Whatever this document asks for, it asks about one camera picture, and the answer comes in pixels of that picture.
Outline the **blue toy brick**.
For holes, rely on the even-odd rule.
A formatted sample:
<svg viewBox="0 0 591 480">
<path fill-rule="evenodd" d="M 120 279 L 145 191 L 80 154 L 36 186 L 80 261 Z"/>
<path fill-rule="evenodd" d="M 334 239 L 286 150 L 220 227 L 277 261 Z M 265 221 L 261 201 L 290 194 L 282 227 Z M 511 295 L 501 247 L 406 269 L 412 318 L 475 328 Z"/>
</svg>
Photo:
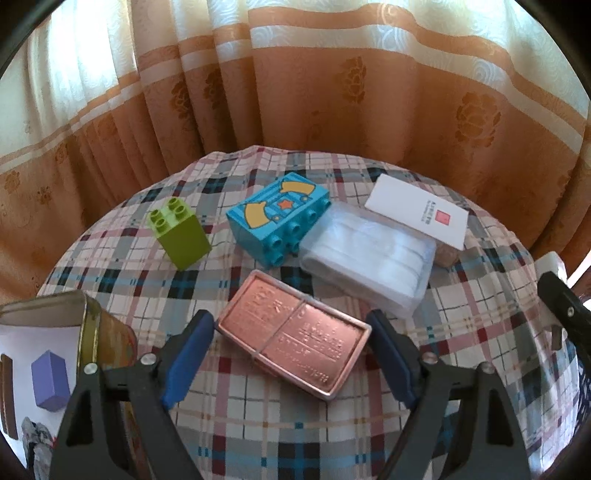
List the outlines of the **blue toy brick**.
<svg viewBox="0 0 591 480">
<path fill-rule="evenodd" d="M 327 188 L 289 173 L 240 201 L 226 217 L 238 246 L 270 269 L 297 254 L 301 239 L 329 206 Z"/>
</svg>

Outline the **small white box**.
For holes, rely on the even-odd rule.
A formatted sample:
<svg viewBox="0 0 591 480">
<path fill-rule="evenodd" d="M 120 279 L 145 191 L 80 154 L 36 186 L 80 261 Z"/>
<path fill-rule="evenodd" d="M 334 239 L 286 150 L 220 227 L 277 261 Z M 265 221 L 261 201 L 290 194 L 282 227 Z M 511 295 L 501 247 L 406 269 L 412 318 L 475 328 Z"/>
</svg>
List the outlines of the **small white box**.
<svg viewBox="0 0 591 480">
<path fill-rule="evenodd" d="M 568 275 L 562 258 L 555 251 L 550 251 L 534 262 L 536 277 L 538 279 L 547 272 L 554 273 L 564 283 L 567 282 Z"/>
</svg>

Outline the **green toy brick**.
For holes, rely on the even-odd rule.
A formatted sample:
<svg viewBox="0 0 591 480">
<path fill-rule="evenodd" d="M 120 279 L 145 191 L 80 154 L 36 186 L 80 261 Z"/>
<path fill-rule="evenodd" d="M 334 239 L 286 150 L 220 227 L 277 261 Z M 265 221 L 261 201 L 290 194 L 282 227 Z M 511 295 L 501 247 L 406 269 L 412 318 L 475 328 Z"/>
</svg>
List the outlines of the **green toy brick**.
<svg viewBox="0 0 591 480">
<path fill-rule="evenodd" d="M 178 270 L 186 270 L 211 251 L 197 215 L 178 197 L 171 197 L 162 207 L 151 210 L 147 224 Z"/>
</svg>

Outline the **clear plastic box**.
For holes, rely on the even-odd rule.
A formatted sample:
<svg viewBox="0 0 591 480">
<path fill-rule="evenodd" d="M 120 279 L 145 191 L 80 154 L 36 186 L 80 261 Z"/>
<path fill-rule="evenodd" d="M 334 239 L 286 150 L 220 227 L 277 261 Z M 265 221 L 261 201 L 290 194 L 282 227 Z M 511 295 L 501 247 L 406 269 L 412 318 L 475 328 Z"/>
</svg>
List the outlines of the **clear plastic box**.
<svg viewBox="0 0 591 480">
<path fill-rule="evenodd" d="M 363 207 L 335 202 L 301 239 L 301 269 L 402 319 L 427 290 L 436 242 Z"/>
</svg>

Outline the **orange cream patterned curtain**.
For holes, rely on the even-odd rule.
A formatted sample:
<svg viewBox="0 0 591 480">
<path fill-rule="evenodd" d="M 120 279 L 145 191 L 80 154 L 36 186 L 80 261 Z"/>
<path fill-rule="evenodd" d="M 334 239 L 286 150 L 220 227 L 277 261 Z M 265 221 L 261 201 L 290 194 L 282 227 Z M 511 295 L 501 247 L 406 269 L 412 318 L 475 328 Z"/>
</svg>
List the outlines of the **orange cream patterned curtain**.
<svg viewBox="0 0 591 480">
<path fill-rule="evenodd" d="M 1 297 L 132 194 L 252 145 L 364 156 L 534 256 L 590 249 L 590 97 L 514 1 L 67 1 L 1 79 Z"/>
</svg>

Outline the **purple foam block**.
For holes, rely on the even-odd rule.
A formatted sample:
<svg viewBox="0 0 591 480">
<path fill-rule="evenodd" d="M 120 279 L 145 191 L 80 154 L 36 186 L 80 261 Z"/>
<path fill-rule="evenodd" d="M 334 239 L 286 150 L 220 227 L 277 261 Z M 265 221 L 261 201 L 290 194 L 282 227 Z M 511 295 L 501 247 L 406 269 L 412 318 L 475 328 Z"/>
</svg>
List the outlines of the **purple foam block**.
<svg viewBox="0 0 591 480">
<path fill-rule="evenodd" d="M 31 364 L 35 404 L 49 412 L 66 407 L 70 388 L 65 360 L 47 350 Z"/>
</svg>

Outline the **gold metal tin tray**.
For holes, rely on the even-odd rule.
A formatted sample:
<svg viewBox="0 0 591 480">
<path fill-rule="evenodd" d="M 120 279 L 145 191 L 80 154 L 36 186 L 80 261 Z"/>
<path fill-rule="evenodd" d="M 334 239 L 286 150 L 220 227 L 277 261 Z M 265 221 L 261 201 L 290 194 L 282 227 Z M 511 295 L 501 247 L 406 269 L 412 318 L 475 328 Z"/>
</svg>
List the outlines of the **gold metal tin tray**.
<svg viewBox="0 0 591 480">
<path fill-rule="evenodd" d="M 70 398 L 49 412 L 35 404 L 31 364 L 50 350 L 66 362 Z M 8 303 L 1 308 L 1 355 L 13 361 L 18 439 L 3 432 L 1 476 L 34 479 L 27 470 L 21 424 L 45 425 L 55 439 L 49 479 L 148 479 L 130 403 L 108 392 L 106 373 L 137 357 L 132 329 L 86 293 L 69 292 Z"/>
</svg>

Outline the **white card box red logo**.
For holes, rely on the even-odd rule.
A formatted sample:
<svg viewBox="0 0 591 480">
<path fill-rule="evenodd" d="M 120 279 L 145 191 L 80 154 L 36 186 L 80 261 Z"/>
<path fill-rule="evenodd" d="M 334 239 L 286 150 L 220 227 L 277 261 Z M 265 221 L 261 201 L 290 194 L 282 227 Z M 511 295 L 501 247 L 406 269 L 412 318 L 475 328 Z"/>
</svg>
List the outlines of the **white card box red logo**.
<svg viewBox="0 0 591 480">
<path fill-rule="evenodd" d="M 365 207 L 462 251 L 468 211 L 422 188 L 382 174 Z"/>
</svg>

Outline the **brown plastic comb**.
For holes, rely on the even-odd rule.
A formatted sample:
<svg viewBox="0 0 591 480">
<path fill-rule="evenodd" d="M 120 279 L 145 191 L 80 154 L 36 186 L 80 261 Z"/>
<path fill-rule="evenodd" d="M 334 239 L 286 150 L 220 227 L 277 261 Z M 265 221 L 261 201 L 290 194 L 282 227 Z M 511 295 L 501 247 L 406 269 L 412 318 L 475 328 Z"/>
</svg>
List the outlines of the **brown plastic comb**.
<svg viewBox="0 0 591 480">
<path fill-rule="evenodd" d="M 2 429 L 11 439 L 18 439 L 17 422 L 14 404 L 13 361 L 1 355 L 1 423 Z"/>
</svg>

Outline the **copper embossed metal tin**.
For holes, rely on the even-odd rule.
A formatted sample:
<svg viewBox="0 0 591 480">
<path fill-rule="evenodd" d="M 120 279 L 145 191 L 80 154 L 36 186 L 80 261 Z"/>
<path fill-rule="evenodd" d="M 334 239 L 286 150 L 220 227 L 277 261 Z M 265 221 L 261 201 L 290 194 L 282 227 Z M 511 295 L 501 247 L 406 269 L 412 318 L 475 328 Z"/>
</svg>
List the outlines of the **copper embossed metal tin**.
<svg viewBox="0 0 591 480">
<path fill-rule="evenodd" d="M 319 399 L 335 398 L 372 333 L 366 322 L 254 270 L 216 321 L 252 360 Z"/>
</svg>

